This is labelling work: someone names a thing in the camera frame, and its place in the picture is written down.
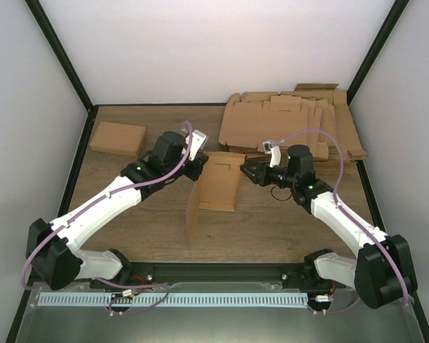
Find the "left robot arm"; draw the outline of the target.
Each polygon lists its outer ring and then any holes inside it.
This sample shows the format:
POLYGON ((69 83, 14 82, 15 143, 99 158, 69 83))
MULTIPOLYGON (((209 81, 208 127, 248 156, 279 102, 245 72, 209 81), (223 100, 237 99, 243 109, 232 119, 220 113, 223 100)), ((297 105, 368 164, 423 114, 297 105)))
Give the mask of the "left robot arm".
POLYGON ((198 130, 186 136, 166 131, 153 149, 128 164, 113 182, 75 210, 29 227, 26 262, 53 290, 78 279, 96 279, 125 288, 132 280, 131 264, 118 250, 87 251, 83 244, 122 212, 175 182, 181 176, 197 181, 209 157, 203 153, 208 137, 198 130))

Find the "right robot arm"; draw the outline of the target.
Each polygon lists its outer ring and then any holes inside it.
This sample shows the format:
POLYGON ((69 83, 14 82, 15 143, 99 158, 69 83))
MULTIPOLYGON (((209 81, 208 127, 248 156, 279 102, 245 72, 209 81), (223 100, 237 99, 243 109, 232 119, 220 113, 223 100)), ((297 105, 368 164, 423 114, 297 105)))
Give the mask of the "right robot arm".
POLYGON ((279 165, 277 147, 270 142, 265 147, 271 160, 243 164, 241 172, 261 187, 289 189, 294 201, 326 224, 354 254, 350 259, 323 249, 306 256, 305 283, 313 288, 327 280, 343 284, 371 309, 397 300, 407 302, 418 288, 407 240, 369 224, 339 199, 329 184, 317 178, 308 146, 289 147, 287 166, 279 165))

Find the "folded brown cardboard box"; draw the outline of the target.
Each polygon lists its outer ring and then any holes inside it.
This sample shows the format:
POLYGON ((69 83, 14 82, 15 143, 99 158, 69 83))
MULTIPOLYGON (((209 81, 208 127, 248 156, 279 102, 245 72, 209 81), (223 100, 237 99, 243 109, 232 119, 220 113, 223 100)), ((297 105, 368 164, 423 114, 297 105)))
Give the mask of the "folded brown cardboard box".
POLYGON ((101 121, 89 147, 97 152, 138 156, 146 132, 145 126, 101 121))

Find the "stack of flat cardboard sheets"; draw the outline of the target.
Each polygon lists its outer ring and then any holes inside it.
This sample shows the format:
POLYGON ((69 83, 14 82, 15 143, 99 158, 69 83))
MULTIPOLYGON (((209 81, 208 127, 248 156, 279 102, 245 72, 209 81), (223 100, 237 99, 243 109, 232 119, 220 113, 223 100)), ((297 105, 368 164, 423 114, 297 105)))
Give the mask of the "stack of flat cardboard sheets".
POLYGON ((337 84, 298 84, 292 91, 234 93, 222 118, 218 141, 247 156, 264 156, 264 141, 281 149, 310 148, 318 161, 363 160, 363 149, 347 92, 337 84))

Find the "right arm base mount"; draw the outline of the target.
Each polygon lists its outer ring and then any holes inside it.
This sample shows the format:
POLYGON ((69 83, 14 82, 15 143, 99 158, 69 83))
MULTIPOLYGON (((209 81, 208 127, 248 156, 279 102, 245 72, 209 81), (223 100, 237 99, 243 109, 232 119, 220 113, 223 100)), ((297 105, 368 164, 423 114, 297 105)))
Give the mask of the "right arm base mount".
POLYGON ((282 286, 302 292, 329 291, 333 286, 342 286, 330 279, 323 279, 316 272, 314 261, 304 258, 300 263, 284 264, 280 267, 282 286))

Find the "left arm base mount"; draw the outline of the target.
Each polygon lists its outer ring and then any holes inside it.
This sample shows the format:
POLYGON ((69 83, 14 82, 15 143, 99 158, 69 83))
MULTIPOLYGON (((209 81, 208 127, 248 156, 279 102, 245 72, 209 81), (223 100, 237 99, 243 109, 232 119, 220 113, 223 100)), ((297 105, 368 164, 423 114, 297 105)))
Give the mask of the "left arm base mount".
POLYGON ((117 249, 110 249, 107 252, 118 258, 122 266, 112 279, 96 278, 90 281, 89 286, 92 289, 118 289, 122 291, 126 289, 145 290, 153 288, 148 281, 132 274, 133 265, 121 252, 117 249))

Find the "black aluminium frame rail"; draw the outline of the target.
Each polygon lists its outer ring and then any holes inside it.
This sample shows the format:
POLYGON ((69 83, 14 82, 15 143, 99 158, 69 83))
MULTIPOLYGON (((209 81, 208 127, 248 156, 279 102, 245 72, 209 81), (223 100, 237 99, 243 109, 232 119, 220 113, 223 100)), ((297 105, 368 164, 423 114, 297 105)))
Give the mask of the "black aluminium frame rail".
MULTIPOLYGON (((414 291, 415 279, 407 270, 398 266, 401 279, 383 258, 331 260, 331 254, 313 259, 316 272, 323 279, 330 279, 345 287, 356 288, 359 293, 374 292, 383 296, 402 294, 405 285, 414 291)), ((280 282, 280 267, 284 264, 238 264, 238 263, 137 263, 132 262, 133 275, 153 284, 176 284, 180 282, 280 282)), ((62 275, 61 284, 51 288, 59 290, 74 280, 89 280, 104 277, 62 275)))

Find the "left black corner post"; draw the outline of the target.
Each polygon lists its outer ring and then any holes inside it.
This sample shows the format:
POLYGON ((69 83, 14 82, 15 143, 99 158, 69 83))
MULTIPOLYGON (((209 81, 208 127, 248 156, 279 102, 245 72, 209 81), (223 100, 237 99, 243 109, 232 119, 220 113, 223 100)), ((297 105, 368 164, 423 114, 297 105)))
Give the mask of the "left black corner post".
POLYGON ((83 107, 87 111, 91 111, 94 107, 81 79, 79 78, 73 63, 71 62, 63 44, 61 43, 49 17, 47 16, 44 7, 38 0, 25 0, 24 1, 34 17, 37 25, 39 26, 42 34, 44 35, 47 43, 54 52, 56 59, 64 70, 72 88, 76 92, 83 107))

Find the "black corner post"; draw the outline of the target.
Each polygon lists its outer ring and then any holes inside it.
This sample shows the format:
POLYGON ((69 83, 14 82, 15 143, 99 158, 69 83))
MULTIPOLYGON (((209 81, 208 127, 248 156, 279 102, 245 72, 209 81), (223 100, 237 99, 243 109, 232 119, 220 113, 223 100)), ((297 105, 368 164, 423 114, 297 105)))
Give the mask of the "black corner post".
POLYGON ((72 88, 76 92, 83 107, 87 111, 91 111, 94 107, 81 79, 79 78, 73 63, 71 62, 63 44, 61 43, 49 17, 47 16, 44 7, 38 0, 25 0, 24 1, 34 17, 37 25, 39 26, 42 34, 44 35, 47 43, 54 52, 56 59, 64 70, 72 88))
POLYGON ((378 58, 380 52, 390 35, 392 34, 396 24, 401 18, 404 10, 409 4, 409 0, 395 0, 391 6, 387 16, 385 17, 379 31, 377 32, 367 54, 365 55, 359 69, 357 70, 355 77, 353 78, 350 86, 347 90, 347 104, 350 105, 355 98, 357 92, 362 86, 365 78, 369 74, 373 64, 378 58))

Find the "right black corner post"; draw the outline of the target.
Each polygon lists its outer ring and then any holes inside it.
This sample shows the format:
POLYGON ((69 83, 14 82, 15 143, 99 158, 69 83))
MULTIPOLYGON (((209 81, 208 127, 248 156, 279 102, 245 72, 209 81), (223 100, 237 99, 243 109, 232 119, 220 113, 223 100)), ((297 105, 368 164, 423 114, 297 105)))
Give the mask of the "right black corner post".
POLYGON ((409 0, 395 0, 391 6, 387 16, 385 17, 379 31, 377 32, 367 54, 365 55, 359 69, 357 70, 355 77, 353 78, 350 86, 347 90, 347 104, 350 105, 355 98, 357 92, 362 86, 365 78, 369 74, 373 64, 378 58, 380 52, 390 35, 392 34, 396 24, 401 18, 404 10, 409 4, 409 0))

